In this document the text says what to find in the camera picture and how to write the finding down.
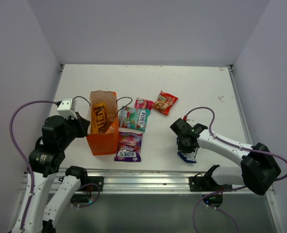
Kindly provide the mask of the blue chips bag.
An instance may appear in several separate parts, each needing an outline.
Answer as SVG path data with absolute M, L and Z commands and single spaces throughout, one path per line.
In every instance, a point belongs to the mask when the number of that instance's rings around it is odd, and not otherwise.
M 183 153 L 181 151 L 178 151 L 177 154 L 184 162 L 189 164 L 195 164 L 197 151 L 197 149 L 191 153 Z

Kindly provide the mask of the yellow potato chips bag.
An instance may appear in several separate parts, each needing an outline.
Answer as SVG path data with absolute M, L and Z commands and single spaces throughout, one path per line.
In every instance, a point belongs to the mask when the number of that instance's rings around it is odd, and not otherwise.
M 107 130 L 107 105 L 105 102 L 91 108 L 91 133 L 105 133 Z

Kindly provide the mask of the orange paper bag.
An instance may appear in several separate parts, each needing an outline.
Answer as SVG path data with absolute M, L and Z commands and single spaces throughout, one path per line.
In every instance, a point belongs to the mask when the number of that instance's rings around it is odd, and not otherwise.
M 114 123 L 113 133 L 91 133 L 91 126 L 87 142 L 94 156 L 115 154 L 119 141 L 118 99 L 113 91 L 90 92 L 89 118 L 91 124 L 91 108 L 93 105 L 105 102 L 107 105 L 107 128 Z

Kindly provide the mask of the orange snack packet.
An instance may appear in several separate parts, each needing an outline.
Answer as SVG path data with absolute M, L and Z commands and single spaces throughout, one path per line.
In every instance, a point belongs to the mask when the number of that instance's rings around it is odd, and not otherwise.
M 114 132 L 114 128 L 115 128 L 115 124 L 112 123 L 112 124 L 108 127 L 108 129 L 106 130 L 105 133 L 113 133 L 113 132 Z

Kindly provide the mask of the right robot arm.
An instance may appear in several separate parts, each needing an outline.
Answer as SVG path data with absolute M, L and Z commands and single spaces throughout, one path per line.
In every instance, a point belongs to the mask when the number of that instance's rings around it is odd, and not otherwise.
M 264 195 L 277 180 L 281 169 L 267 146 L 240 144 L 220 137 L 202 124 L 189 125 L 179 118 L 170 129 L 177 136 L 179 155 L 191 154 L 205 149 L 232 161 L 236 166 L 223 168 L 211 166 L 203 176 L 195 175 L 191 183 L 194 191 L 221 191 L 241 185 L 258 195 Z

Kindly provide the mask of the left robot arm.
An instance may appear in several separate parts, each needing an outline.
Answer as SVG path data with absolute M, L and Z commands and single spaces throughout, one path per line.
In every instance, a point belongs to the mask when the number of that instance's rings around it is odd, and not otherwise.
M 82 167 L 71 166 L 55 195 L 48 199 L 65 150 L 75 138 L 87 136 L 90 122 L 79 114 L 75 118 L 50 116 L 42 127 L 42 137 L 29 156 L 26 194 L 14 225 L 14 233 L 54 233 L 57 221 L 77 190 L 85 190 L 89 179 Z

